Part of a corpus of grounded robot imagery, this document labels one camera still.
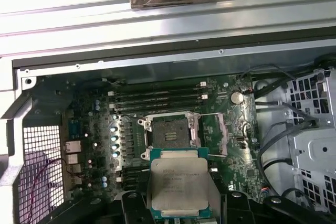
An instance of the cable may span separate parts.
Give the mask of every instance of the cable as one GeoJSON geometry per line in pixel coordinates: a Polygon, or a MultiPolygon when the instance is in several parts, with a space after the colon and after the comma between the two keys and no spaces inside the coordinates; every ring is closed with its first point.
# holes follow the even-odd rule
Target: cable
{"type": "MultiPolygon", "coordinates": [[[[54,159],[52,161],[50,161],[48,164],[46,164],[44,167],[42,167],[42,169],[38,172],[38,174],[36,175],[36,177],[34,178],[34,182],[33,182],[33,186],[31,187],[32,191],[30,193],[30,209],[29,209],[29,215],[28,215],[28,222],[27,224],[30,224],[32,218],[33,218],[33,204],[34,204],[34,193],[35,193],[35,186],[37,184],[37,180],[39,179],[40,175],[48,168],[49,165],[53,164],[53,163],[56,163],[57,161],[63,161],[66,166],[67,166],[67,162],[65,161],[65,159],[59,157],[57,159],[54,159]]],[[[80,177],[80,175],[76,175],[76,174],[73,174],[72,172],[68,171],[67,172],[73,176],[77,176],[79,178],[82,178],[80,177]]]]}
{"type": "Polygon", "coordinates": [[[256,105],[261,105],[261,106],[286,106],[287,108],[289,108],[290,110],[292,110],[293,112],[297,113],[300,117],[304,118],[304,119],[314,119],[311,115],[308,115],[306,113],[304,113],[303,111],[295,108],[294,106],[288,104],[288,103],[279,103],[279,102],[255,102],[256,105]]]}
{"type": "MultiPolygon", "coordinates": [[[[297,73],[294,74],[294,76],[296,78],[300,78],[300,77],[303,77],[303,76],[306,76],[310,73],[312,73],[313,69],[303,69],[302,71],[299,71],[297,73]]],[[[255,99],[258,99],[260,97],[264,97],[266,96],[267,94],[269,94],[270,92],[272,92],[273,90],[277,89],[278,87],[284,85],[284,84],[287,84],[287,82],[289,82],[291,80],[291,78],[289,77],[283,77],[283,78],[280,78],[274,82],[272,82],[271,84],[267,85],[266,87],[263,87],[262,89],[260,90],[256,90],[254,92],[254,98],[255,99]]]]}
{"type": "Polygon", "coordinates": [[[303,121],[301,124],[295,125],[281,133],[279,133],[278,135],[274,136],[270,141],[268,141],[265,146],[263,148],[260,149],[258,155],[257,155],[257,168],[260,172],[260,174],[262,175],[262,177],[264,178],[266,184],[268,185],[270,191],[275,194],[275,195],[279,195],[275,189],[273,188],[273,186],[271,185],[271,183],[269,182],[264,168],[263,168],[263,161],[262,161],[262,156],[265,153],[265,151],[267,151],[272,145],[274,145],[275,143],[277,143],[279,140],[281,140],[283,137],[289,135],[289,134],[293,134],[296,132],[299,132],[307,127],[309,127],[311,125],[311,121],[303,121]]]}
{"type": "Polygon", "coordinates": [[[260,203],[260,199],[261,199],[262,194],[269,194],[269,191],[268,190],[261,190],[260,191],[260,194],[259,194],[259,196],[257,198],[257,202],[258,203],[260,203]]]}
{"type": "Polygon", "coordinates": [[[273,160],[273,161],[267,163],[264,166],[264,170],[266,170],[271,165],[278,164],[278,163],[286,163],[287,165],[292,165],[292,159],[290,159],[290,158],[281,158],[281,159],[273,160]]]}
{"type": "Polygon", "coordinates": [[[292,80],[296,80],[296,78],[289,72],[279,68],[277,65],[275,64],[263,64],[263,65],[258,65],[258,66],[255,66],[255,67],[252,67],[248,70],[246,70],[244,73],[242,73],[239,78],[242,79],[245,75],[247,75],[248,73],[252,72],[253,70],[256,70],[256,69],[259,69],[259,68],[264,68],[264,67],[274,67],[274,68],[277,68],[279,69],[280,72],[284,73],[285,75],[287,75],[289,78],[291,78],[292,80]]]}
{"type": "Polygon", "coordinates": [[[278,123],[274,123],[274,124],[272,124],[272,125],[268,128],[268,130],[266,131],[265,136],[262,138],[262,140],[261,140],[261,144],[263,144],[263,143],[265,142],[265,140],[266,140],[268,134],[271,132],[271,130],[272,130],[275,126],[283,125],[283,124],[286,124],[286,123],[287,123],[286,121],[283,121],[283,122],[278,122],[278,123]]]}
{"type": "Polygon", "coordinates": [[[285,190],[283,193],[282,193],[282,197],[283,198],[286,198],[291,192],[298,192],[299,194],[301,194],[307,201],[308,203],[308,206],[309,206],[309,209],[312,210],[312,211],[315,211],[315,207],[313,205],[313,202],[310,200],[310,198],[301,190],[297,189],[297,188],[288,188],[287,190],[285,190]]]}

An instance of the green circuit board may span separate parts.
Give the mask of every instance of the green circuit board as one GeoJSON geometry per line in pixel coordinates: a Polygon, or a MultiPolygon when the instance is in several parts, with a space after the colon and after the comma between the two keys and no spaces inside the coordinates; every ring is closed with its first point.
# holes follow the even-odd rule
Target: green circuit board
{"type": "MultiPolygon", "coordinates": [[[[69,118],[69,135],[72,140],[81,140],[82,151],[78,153],[83,177],[81,191],[112,200],[120,191],[135,189],[136,175],[149,167],[149,161],[141,157],[146,147],[162,147],[156,131],[163,126],[181,125],[182,135],[173,132],[165,137],[169,141],[184,138],[188,124],[184,124],[183,113],[189,111],[199,115],[196,119],[200,145],[213,154],[209,157],[211,165],[218,168],[224,183],[230,190],[245,191],[257,199],[262,179],[255,163],[259,141],[251,90],[249,77],[230,75],[111,84],[76,93],[70,108],[74,116],[69,118]],[[232,102],[235,92],[241,94],[242,101],[232,102]],[[153,119],[153,131],[146,133],[139,120],[149,115],[159,116],[153,119]],[[113,136],[118,141],[112,142],[113,136]],[[112,150],[117,142],[118,149],[112,150]],[[113,153],[118,153],[117,159],[112,157],[113,153]]],[[[190,147],[186,146],[188,141],[179,144],[190,147]]]]}

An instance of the gray metal panel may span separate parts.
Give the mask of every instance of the gray metal panel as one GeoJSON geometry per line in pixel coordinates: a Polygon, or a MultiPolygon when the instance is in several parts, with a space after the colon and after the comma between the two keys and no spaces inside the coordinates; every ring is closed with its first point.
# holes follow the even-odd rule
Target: gray metal panel
{"type": "Polygon", "coordinates": [[[131,10],[129,0],[0,0],[0,55],[33,57],[335,26],[335,2],[219,0],[131,10]]]}

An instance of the metal mesh grille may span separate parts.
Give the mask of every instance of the metal mesh grille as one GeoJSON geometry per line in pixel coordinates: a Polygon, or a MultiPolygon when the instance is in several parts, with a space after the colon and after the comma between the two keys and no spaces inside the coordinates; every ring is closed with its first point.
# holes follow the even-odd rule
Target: metal mesh grille
{"type": "Polygon", "coordinates": [[[51,161],[61,158],[59,126],[24,128],[25,165],[19,181],[19,220],[35,224],[64,202],[62,163],[54,162],[38,177],[30,213],[32,186],[37,174],[51,161]]]}

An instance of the black cable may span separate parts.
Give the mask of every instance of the black cable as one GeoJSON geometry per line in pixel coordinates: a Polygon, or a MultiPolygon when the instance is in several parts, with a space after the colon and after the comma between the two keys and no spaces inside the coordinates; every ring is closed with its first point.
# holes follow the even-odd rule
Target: black cable
{"type": "Polygon", "coordinates": [[[291,192],[298,192],[299,194],[301,194],[302,196],[304,196],[304,198],[306,199],[307,203],[308,203],[308,206],[309,206],[309,209],[312,210],[312,211],[315,211],[315,208],[314,208],[314,205],[313,205],[313,202],[310,200],[310,198],[301,190],[297,189],[297,188],[288,188],[287,190],[285,190],[283,193],[282,193],[282,197],[283,198],[286,198],[291,192]]]}
{"type": "Polygon", "coordinates": [[[264,136],[264,137],[262,138],[262,140],[260,141],[261,144],[264,144],[264,143],[265,143],[265,140],[266,140],[268,134],[271,132],[271,130],[272,130],[275,126],[283,125],[283,124],[287,124],[287,122],[286,122],[286,121],[283,121],[283,122],[278,122],[278,123],[274,123],[274,124],[272,124],[272,125],[268,128],[268,130],[266,131],[265,136],[264,136]]]}
{"type": "Polygon", "coordinates": [[[271,165],[278,164],[278,163],[286,163],[287,165],[292,165],[292,159],[290,159],[290,158],[281,158],[281,159],[273,160],[273,161],[267,163],[264,166],[264,170],[266,170],[271,165]]]}
{"type": "MultiPolygon", "coordinates": [[[[303,72],[298,72],[298,73],[294,74],[294,76],[296,78],[300,78],[300,77],[306,76],[310,73],[312,73],[312,69],[308,68],[308,69],[305,69],[303,72]]],[[[271,84],[267,85],[266,87],[263,87],[260,90],[256,90],[255,93],[254,93],[254,98],[258,99],[260,97],[264,97],[267,94],[269,94],[270,92],[272,92],[273,90],[277,89],[278,87],[280,87],[284,84],[287,84],[287,82],[289,82],[290,80],[291,80],[291,78],[289,78],[287,76],[283,77],[283,78],[280,78],[280,79],[272,82],[271,84]]]]}
{"type": "Polygon", "coordinates": [[[263,64],[263,65],[258,65],[258,66],[255,66],[255,67],[251,67],[250,69],[246,70],[244,73],[242,73],[239,78],[242,79],[245,75],[247,75],[248,73],[252,72],[253,70],[256,70],[256,69],[260,69],[260,68],[264,68],[264,67],[274,67],[274,68],[277,68],[280,72],[284,73],[285,75],[287,75],[290,79],[292,80],[296,80],[296,78],[290,73],[290,72],[287,72],[283,69],[281,69],[280,67],[278,67],[277,65],[275,64],[263,64]]]}
{"type": "MultiPolygon", "coordinates": [[[[300,78],[303,76],[306,76],[308,74],[312,74],[314,69],[322,68],[322,69],[329,69],[330,67],[336,66],[336,54],[327,54],[319,56],[314,60],[313,63],[308,64],[306,66],[303,66],[299,69],[297,69],[295,72],[289,72],[291,75],[293,75],[295,78],[300,78]]],[[[258,99],[260,97],[266,96],[268,93],[272,92],[276,88],[287,84],[288,81],[290,81],[292,78],[285,76],[282,77],[270,85],[267,85],[266,87],[263,87],[260,90],[256,90],[254,93],[255,99],[258,99]]]]}
{"type": "Polygon", "coordinates": [[[265,171],[264,171],[264,167],[263,167],[263,160],[262,160],[262,156],[265,153],[265,151],[267,151],[272,145],[274,145],[275,143],[277,143],[279,140],[281,140],[283,137],[289,135],[289,134],[293,134],[293,133],[297,133],[307,127],[309,127],[311,125],[311,121],[303,121],[302,123],[295,125],[281,133],[279,133],[278,135],[274,136],[270,141],[268,141],[265,146],[263,148],[260,149],[258,155],[257,155],[257,168],[260,172],[260,174],[262,175],[262,177],[264,178],[269,190],[274,194],[274,195],[279,195],[275,189],[273,188],[272,184],[269,182],[265,171]]]}
{"type": "Polygon", "coordinates": [[[287,108],[291,109],[293,112],[297,113],[300,117],[304,119],[314,119],[311,115],[308,115],[301,110],[295,108],[294,106],[283,102],[282,104],[279,104],[278,102],[255,102],[256,105],[261,105],[261,106],[277,106],[277,105],[283,105],[286,106],[287,108]]]}

